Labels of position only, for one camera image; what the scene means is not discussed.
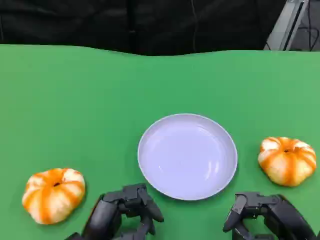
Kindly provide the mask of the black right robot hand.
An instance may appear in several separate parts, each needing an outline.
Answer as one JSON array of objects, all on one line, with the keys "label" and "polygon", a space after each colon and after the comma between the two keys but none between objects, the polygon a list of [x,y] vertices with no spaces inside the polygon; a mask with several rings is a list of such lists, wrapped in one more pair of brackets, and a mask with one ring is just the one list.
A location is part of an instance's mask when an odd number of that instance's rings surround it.
[{"label": "black right robot hand", "polygon": [[[264,225],[271,234],[253,234],[245,219],[264,217]],[[232,232],[233,240],[318,240],[309,223],[295,206],[281,194],[262,195],[255,191],[237,192],[223,232]]]}]

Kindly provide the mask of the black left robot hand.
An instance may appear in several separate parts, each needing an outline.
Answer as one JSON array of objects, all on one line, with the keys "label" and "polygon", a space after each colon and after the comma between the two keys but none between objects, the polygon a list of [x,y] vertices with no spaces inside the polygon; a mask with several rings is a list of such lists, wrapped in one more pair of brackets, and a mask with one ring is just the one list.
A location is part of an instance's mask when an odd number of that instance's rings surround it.
[{"label": "black left robot hand", "polygon": [[[140,222],[136,230],[116,237],[122,215],[140,217]],[[126,185],[99,196],[80,236],[83,240],[144,240],[147,234],[156,234],[154,221],[164,220],[144,183]]]}]

